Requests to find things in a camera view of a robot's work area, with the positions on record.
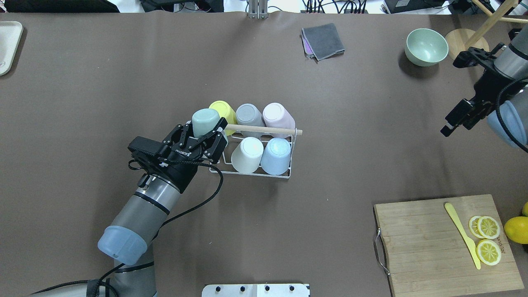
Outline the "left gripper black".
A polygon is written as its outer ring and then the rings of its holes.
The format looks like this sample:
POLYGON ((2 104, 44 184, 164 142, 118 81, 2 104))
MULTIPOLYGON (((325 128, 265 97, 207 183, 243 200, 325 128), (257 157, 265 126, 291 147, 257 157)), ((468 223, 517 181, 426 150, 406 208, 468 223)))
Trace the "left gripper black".
POLYGON ((217 164, 228 145, 224 129, 219 124, 222 117, 198 117, 198 139, 193 137, 192 123, 179 125, 164 144, 170 146, 170 154, 162 160, 167 167, 163 175, 183 193, 198 170, 198 164, 208 161, 217 164))

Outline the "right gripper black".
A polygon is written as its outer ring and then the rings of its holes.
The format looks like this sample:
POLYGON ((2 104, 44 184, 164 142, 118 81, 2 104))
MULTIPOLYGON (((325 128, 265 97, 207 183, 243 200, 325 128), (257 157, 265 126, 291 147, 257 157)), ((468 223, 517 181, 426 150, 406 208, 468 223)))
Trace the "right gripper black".
POLYGON ((496 108, 499 92, 509 83, 516 81, 494 68, 485 69, 481 78, 475 83, 473 102, 462 99, 445 117, 446 124, 441 128, 441 134, 449 137, 451 133, 466 120, 475 107, 475 117, 484 118, 496 108))

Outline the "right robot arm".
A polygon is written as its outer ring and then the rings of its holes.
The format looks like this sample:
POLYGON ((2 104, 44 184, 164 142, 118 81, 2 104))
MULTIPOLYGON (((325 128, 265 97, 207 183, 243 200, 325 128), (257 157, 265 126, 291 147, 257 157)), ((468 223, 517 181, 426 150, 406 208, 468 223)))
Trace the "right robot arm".
POLYGON ((479 121, 509 146, 527 151, 527 54, 528 29, 510 34, 511 42, 499 43, 491 52, 469 47, 454 59, 456 68, 482 66, 472 99, 461 100, 445 117, 441 134, 448 137, 463 126, 471 130, 479 121))

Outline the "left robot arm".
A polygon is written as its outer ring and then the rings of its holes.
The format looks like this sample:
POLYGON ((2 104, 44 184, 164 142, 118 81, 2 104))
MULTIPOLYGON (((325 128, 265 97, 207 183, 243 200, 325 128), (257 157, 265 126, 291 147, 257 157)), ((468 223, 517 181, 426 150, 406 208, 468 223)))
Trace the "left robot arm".
POLYGON ((198 167, 215 169, 227 140, 221 117, 200 137, 193 123, 177 125, 161 142, 136 137, 128 145, 131 162, 145 171, 137 189, 98 241, 114 268, 98 279, 51 286, 34 297, 156 297, 152 241, 171 222, 170 211, 198 167))

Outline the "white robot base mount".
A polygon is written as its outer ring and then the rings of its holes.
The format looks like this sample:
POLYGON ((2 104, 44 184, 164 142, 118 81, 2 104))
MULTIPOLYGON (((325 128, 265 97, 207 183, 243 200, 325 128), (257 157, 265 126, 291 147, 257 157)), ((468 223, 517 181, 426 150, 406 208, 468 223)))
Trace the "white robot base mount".
POLYGON ((309 284, 210 284, 204 286, 202 297, 309 297, 309 284))

